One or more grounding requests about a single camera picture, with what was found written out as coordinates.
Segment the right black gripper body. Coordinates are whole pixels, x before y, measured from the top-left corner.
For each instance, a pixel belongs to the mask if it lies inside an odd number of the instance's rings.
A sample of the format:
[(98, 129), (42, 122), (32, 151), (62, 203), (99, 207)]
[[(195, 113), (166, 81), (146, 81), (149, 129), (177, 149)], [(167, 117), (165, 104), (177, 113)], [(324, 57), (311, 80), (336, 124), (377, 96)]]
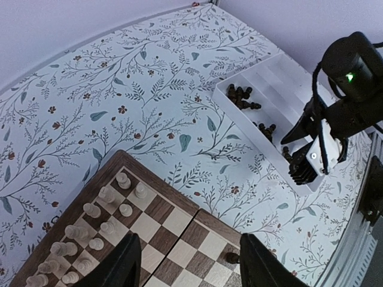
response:
[(331, 106), (320, 103), (316, 111), (314, 102), (308, 102), (294, 127), (284, 136), (286, 145), (310, 136), (312, 141), (293, 153), (289, 172), (297, 185), (314, 182), (327, 175), (346, 160), (348, 140), (359, 132), (356, 103), (338, 101)]

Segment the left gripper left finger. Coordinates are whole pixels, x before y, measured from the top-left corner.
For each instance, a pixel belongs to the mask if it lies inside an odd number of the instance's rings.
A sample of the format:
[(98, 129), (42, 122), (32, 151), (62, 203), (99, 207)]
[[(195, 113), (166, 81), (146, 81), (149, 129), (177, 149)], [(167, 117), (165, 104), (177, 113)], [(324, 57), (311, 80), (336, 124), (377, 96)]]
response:
[(141, 275), (141, 243), (127, 234), (108, 256), (75, 287), (138, 287)]

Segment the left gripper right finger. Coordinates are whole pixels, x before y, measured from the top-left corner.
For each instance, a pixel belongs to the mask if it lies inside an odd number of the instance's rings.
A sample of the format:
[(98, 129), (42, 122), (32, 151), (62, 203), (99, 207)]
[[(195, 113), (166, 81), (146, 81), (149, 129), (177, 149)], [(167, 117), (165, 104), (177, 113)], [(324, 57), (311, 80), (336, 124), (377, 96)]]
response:
[(307, 287), (290, 273), (253, 234), (240, 239), (240, 272), (242, 286)]

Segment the dark pawn piece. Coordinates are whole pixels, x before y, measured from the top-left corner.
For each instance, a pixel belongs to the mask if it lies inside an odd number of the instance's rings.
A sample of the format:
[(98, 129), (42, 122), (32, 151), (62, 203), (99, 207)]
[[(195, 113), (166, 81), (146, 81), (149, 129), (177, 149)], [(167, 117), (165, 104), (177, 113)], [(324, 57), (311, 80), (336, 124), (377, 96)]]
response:
[(225, 256), (225, 260), (229, 264), (239, 264), (240, 263), (240, 256), (239, 256), (239, 254), (236, 254), (234, 252), (228, 252)]

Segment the wooden chess board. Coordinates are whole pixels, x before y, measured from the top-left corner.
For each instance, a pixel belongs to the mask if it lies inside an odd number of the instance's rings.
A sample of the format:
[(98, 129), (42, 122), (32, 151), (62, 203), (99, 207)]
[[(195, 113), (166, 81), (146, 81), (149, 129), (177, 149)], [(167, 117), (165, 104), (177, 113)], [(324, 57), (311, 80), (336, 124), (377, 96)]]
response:
[(141, 286), (240, 286), (240, 268), (225, 260), (239, 252), (240, 235), (183, 196), (124, 151), (117, 151), (90, 180), (47, 235), (33, 249), (11, 286), (25, 286), (36, 270), (34, 260), (48, 255), (46, 247), (63, 236), (64, 226), (75, 222), (81, 204), (96, 196), (122, 171), (148, 189), (140, 205), (143, 214), (132, 227), (141, 243)]

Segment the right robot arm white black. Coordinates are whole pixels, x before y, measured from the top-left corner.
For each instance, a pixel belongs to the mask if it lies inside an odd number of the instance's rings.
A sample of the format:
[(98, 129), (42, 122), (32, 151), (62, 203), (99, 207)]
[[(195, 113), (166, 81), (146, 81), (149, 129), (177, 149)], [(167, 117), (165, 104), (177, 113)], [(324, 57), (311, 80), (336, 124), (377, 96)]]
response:
[(381, 47), (354, 32), (332, 43), (317, 64), (312, 98), (281, 140), (286, 145), (312, 138), (290, 159), (289, 175), (297, 185), (328, 175), (346, 160), (348, 139), (382, 121)]

